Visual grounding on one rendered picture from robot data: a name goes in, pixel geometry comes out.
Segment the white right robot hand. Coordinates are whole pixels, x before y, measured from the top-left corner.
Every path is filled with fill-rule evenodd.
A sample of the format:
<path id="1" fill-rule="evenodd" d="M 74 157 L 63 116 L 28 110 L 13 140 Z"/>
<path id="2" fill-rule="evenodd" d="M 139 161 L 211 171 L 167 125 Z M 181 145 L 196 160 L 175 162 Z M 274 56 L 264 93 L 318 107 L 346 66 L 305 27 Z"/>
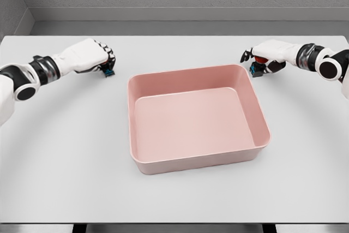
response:
<path id="1" fill-rule="evenodd" d="M 277 73 L 286 67 L 284 53 L 291 44 L 279 40 L 267 40 L 243 52 L 240 62 L 262 57 L 268 60 L 265 74 Z"/>

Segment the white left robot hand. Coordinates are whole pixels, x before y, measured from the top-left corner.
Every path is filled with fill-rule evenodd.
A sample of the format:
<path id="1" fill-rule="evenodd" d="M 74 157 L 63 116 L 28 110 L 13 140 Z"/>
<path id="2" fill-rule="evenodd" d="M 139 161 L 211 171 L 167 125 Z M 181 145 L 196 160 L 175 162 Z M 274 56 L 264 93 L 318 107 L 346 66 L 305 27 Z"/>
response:
<path id="1" fill-rule="evenodd" d="M 104 63 L 116 62 L 113 50 L 106 44 L 88 38 L 65 49 L 61 57 L 67 63 L 68 69 L 76 73 L 101 71 Z"/>

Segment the pink rectangular plastic basket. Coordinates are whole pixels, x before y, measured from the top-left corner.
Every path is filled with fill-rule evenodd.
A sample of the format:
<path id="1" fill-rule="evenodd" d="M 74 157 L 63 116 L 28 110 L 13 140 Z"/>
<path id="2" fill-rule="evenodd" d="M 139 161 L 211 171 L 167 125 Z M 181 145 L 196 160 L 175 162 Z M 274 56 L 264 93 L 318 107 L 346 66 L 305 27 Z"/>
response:
<path id="1" fill-rule="evenodd" d="M 146 175 L 250 161 L 271 139 L 237 64 L 135 75 L 128 116 L 130 154 Z"/>

